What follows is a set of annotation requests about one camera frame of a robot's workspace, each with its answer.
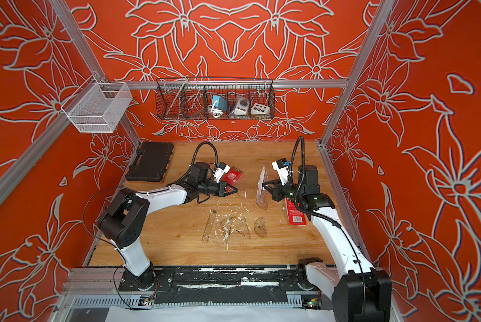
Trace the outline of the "clear triangle ruler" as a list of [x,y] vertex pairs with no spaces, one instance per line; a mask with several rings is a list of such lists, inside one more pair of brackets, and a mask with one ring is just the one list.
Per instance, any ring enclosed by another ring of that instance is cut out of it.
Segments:
[[251,238],[250,227],[246,217],[243,214],[237,217],[233,217],[231,223],[231,233],[240,234],[241,236],[248,239]]

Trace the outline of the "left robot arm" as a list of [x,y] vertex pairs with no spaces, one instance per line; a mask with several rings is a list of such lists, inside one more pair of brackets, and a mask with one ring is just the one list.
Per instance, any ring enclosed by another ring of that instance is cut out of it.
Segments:
[[149,214],[168,207],[198,204],[214,197],[228,197],[238,192],[223,180],[230,167],[218,161],[218,151],[211,142],[201,142],[194,151],[188,170],[162,189],[134,191],[122,188],[98,220],[98,228],[125,264],[126,275],[137,288],[145,290],[155,282],[154,266],[141,245],[140,236]]

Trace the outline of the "clear protractor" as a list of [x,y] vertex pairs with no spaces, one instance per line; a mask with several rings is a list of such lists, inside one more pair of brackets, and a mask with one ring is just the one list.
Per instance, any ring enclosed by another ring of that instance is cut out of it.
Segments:
[[259,236],[260,238],[266,238],[267,228],[266,228],[265,218],[264,217],[257,218],[253,224],[253,229],[257,236]]
[[256,202],[256,205],[260,208],[260,209],[263,209],[265,211],[267,211],[269,209],[269,205],[267,204],[267,201],[266,200],[261,200],[261,201],[257,201]]

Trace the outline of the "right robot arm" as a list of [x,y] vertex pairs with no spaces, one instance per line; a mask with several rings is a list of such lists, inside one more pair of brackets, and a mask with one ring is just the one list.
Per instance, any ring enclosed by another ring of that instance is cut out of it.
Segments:
[[333,305],[336,321],[389,321],[392,281],[374,267],[357,247],[339,217],[332,199],[320,191],[317,167],[306,164],[305,140],[299,137],[291,158],[273,163],[278,178],[262,187],[274,201],[288,199],[319,231],[336,271],[315,258],[298,264],[300,284],[316,287]]

